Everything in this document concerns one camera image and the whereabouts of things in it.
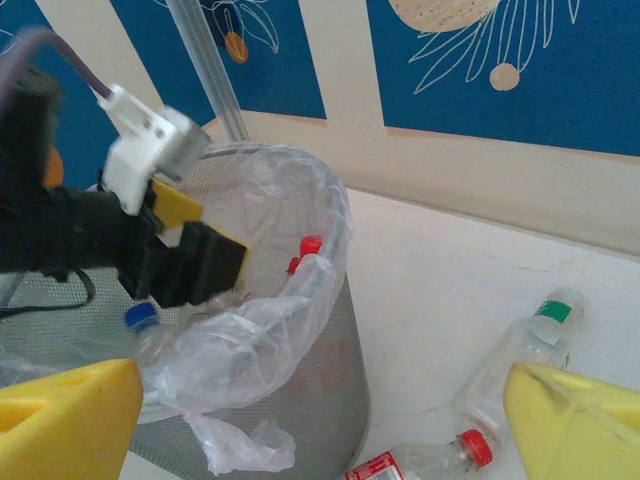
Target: trash can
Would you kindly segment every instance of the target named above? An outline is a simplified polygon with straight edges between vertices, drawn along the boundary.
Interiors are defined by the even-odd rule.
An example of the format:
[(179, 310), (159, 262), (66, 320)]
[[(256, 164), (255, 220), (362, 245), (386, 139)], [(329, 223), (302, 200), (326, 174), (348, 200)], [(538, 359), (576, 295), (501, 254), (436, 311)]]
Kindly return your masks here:
[[(219, 213), (220, 199), (226, 198), (225, 191), (234, 188), (235, 177), (230, 172), (263, 153), (276, 162), (298, 154), (311, 158), (309, 154), (284, 146), (214, 145), (178, 187), (203, 204), (203, 220), (207, 221), (210, 212)], [(260, 182), (263, 182), (262, 187), (268, 188), (273, 171), (257, 171), (257, 174), (264, 175)], [(296, 187), (302, 185), (302, 192), (306, 188), (305, 175), (307, 172), (300, 170), (291, 177), (294, 183), (302, 182)], [(304, 208), (302, 197), (304, 195), (298, 205), (289, 202), (287, 208)], [(284, 208), (277, 203), (272, 207)], [(304, 217), (298, 212), (293, 219)], [(257, 228), (267, 228), (260, 219), (254, 220)], [(258, 246), (253, 264), (260, 270), (261, 281), (268, 280), (267, 294), (271, 291), (276, 297), (288, 281), (290, 273), (287, 270), (296, 252), (267, 250)], [(37, 376), (40, 367), (46, 374), (49, 369), (73, 368), (129, 355), (127, 345), (132, 333), (123, 318), (133, 302), (117, 281), (115, 270), (94, 270), (89, 274), (96, 285), (96, 298), (89, 306), (76, 311), (25, 314), (0, 324), (3, 355), (7, 358), (19, 355), (36, 366), (34, 371), (17, 372), (20, 376), (10, 371), (10, 363), (0, 358), (0, 369), (4, 370), (0, 371), (0, 382), (27, 380)], [(345, 279), (339, 285), (341, 288), (335, 292), (336, 300), (326, 325), (283, 386), (243, 408), (223, 408), (207, 414), (223, 419), (247, 434), (262, 420), (277, 420), (279, 427), (295, 440), (295, 465), (279, 473), (234, 471), (220, 475), (220, 478), (326, 480), (346, 470), (356, 456), (367, 429), (369, 395), (348, 281)], [(75, 278), (58, 284), (39, 274), (26, 274), (9, 304), (19, 306), (36, 301), (62, 305), (84, 295), (82, 284)], [(198, 307), (160, 311), (162, 322), (181, 326), (188, 326), (194, 314), (202, 315), (203, 312)], [(171, 408), (159, 402), (157, 392), (150, 389), (145, 395), (131, 451), (180, 478), (215, 478), (208, 470), (207, 457), (189, 425), (181, 416), (172, 415)]]

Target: bottle label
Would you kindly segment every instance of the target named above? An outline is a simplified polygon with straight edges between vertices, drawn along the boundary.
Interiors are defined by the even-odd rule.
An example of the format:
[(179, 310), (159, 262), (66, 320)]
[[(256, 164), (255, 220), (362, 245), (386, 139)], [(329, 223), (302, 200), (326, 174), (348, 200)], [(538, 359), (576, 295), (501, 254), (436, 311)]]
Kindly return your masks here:
[(566, 303), (558, 302), (557, 300), (547, 300), (536, 312), (536, 315), (543, 317), (549, 317), (556, 322), (562, 324), (571, 313), (571, 307)]
[(345, 480), (405, 480), (391, 452), (369, 460), (349, 473)]

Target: red bottle cap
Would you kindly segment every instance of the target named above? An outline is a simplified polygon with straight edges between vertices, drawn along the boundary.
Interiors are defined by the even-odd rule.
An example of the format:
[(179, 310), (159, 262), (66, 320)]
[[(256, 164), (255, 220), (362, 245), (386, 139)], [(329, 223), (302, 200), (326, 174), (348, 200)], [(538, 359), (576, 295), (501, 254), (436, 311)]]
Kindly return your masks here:
[(493, 453), (482, 433), (478, 430), (467, 430), (460, 435), (460, 439), (464, 446), (469, 449), (469, 452), (471, 452), (471, 456), (478, 468), (482, 468), (491, 463)]
[(293, 275), (294, 273), (296, 273), (296, 270), (298, 269), (298, 265), (300, 265), (300, 258), (293, 257), (289, 262), (289, 268), (287, 268), (287, 273), (289, 275)]
[(300, 257), (317, 254), (322, 248), (322, 237), (320, 235), (309, 235), (300, 240)]

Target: plastic bottle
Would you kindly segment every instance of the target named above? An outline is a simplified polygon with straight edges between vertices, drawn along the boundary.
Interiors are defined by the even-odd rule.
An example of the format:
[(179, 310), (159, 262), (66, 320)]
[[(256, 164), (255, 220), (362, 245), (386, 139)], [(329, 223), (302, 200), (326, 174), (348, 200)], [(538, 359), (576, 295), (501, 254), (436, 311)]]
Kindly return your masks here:
[(141, 368), (158, 362), (178, 336), (174, 325), (160, 323), (158, 312), (150, 303), (140, 303), (125, 315), (127, 326), (136, 332), (131, 356)]
[(568, 288), (555, 290), (530, 318), (514, 322), (495, 344), (468, 382), (454, 396), (453, 408), (464, 419), (461, 428), (477, 428), (495, 448), (509, 441), (511, 431), (502, 397), (511, 366), (516, 362), (566, 368), (567, 320), (584, 315), (584, 299)]
[(492, 460), (482, 433), (468, 430), (447, 445), (398, 445), (336, 480), (454, 480)]

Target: white wall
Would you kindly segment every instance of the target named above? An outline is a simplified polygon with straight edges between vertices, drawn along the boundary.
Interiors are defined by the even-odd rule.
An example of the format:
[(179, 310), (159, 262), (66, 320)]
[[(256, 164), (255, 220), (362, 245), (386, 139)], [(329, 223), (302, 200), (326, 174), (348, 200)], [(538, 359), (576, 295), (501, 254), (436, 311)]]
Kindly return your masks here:
[[(108, 0), (38, 3), (105, 81), (159, 104)], [(328, 120), (246, 112), (254, 139), (309, 149), (356, 188), (640, 253), (637, 158), (389, 130), (365, 0), (300, 5)]]

